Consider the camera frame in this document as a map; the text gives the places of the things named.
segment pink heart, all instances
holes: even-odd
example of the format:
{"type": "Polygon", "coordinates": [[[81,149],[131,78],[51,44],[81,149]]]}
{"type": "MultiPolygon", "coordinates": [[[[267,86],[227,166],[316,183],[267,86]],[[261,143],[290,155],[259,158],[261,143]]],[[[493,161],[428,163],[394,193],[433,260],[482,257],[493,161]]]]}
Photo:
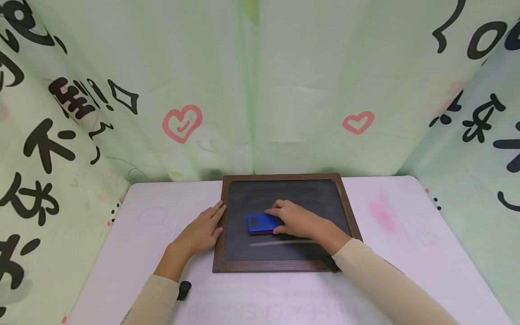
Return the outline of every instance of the pink heart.
{"type": "Polygon", "coordinates": [[[372,112],[366,111],[358,115],[349,115],[343,120],[343,127],[354,134],[360,135],[365,132],[372,122],[374,122],[375,115],[372,112]],[[362,119],[367,118],[367,121],[361,126],[361,128],[355,128],[349,124],[349,121],[359,122],[362,119]]]}
{"type": "MultiPolygon", "coordinates": [[[[186,121],[183,126],[180,126],[177,128],[177,131],[179,133],[182,133],[184,130],[186,130],[188,128],[189,123],[190,123],[189,120],[186,121]]],[[[200,111],[200,109],[197,106],[190,104],[190,105],[184,106],[182,111],[179,111],[176,109],[169,111],[163,119],[162,126],[163,126],[164,133],[166,133],[166,135],[170,139],[175,140],[180,144],[185,144],[186,141],[188,141],[188,138],[190,137],[190,135],[193,133],[193,131],[195,131],[195,129],[197,127],[199,127],[199,125],[201,123],[202,123],[202,112],[200,111]],[[186,116],[186,113],[188,113],[189,111],[194,111],[197,117],[195,118],[195,122],[191,125],[191,127],[189,127],[189,129],[186,132],[186,134],[184,135],[184,137],[181,137],[181,136],[175,134],[170,129],[170,119],[175,116],[179,120],[179,122],[182,123],[184,120],[184,117],[186,116]]]]}

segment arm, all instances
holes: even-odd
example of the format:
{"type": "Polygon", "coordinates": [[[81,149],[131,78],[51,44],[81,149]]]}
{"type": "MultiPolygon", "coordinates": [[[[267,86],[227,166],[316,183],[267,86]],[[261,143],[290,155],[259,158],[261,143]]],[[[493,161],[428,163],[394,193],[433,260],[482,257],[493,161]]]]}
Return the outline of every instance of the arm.
{"type": "Polygon", "coordinates": [[[278,200],[266,213],[285,223],[274,234],[307,237],[322,245],[343,273],[393,324],[459,324],[415,282],[331,221],[290,201],[278,200]]]}
{"type": "Polygon", "coordinates": [[[153,275],[145,283],[121,325],[169,325],[179,294],[179,279],[189,259],[213,246],[222,228],[217,223],[226,209],[219,201],[204,210],[168,245],[153,275]]]}

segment wooden frame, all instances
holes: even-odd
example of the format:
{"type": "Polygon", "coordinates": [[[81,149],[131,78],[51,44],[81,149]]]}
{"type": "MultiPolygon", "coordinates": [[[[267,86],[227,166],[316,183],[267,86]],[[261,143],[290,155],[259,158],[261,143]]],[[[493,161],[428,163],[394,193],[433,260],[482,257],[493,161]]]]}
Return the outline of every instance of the wooden frame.
{"type": "MultiPolygon", "coordinates": [[[[276,174],[276,175],[231,175],[224,176],[222,182],[222,201],[228,204],[229,187],[233,181],[266,181],[266,180],[315,180],[331,179],[336,184],[336,189],[340,197],[341,205],[345,213],[352,237],[363,240],[356,219],[352,212],[350,202],[341,176],[339,174],[276,174]]],[[[314,261],[225,261],[224,260],[224,241],[226,235],[227,211],[218,223],[224,229],[217,240],[215,255],[213,258],[213,273],[217,272],[317,272],[330,271],[321,260],[314,261]]]]}

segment white table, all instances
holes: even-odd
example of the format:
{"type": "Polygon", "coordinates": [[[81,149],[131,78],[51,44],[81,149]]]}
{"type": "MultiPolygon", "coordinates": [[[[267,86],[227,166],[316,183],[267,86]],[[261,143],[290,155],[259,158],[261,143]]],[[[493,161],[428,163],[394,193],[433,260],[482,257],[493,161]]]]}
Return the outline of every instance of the white table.
{"type": "MultiPolygon", "coordinates": [[[[512,324],[413,177],[343,178],[365,243],[461,323],[512,324]]],[[[120,323],[163,250],[220,199],[221,181],[133,185],[69,318],[120,323]]],[[[388,324],[342,273],[213,274],[213,251],[191,261],[180,324],[388,324]]]]}

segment sleeve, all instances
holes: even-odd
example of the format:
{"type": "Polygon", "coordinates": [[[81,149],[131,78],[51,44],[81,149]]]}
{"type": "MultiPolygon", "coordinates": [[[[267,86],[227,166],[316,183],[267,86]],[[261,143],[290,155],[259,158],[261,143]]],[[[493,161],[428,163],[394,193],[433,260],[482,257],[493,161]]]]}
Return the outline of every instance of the sleeve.
{"type": "Polygon", "coordinates": [[[357,239],[334,256],[343,273],[393,324],[458,325],[421,287],[357,239]]]}
{"type": "Polygon", "coordinates": [[[178,295],[177,282],[152,275],[120,325],[170,325],[178,295]]]}

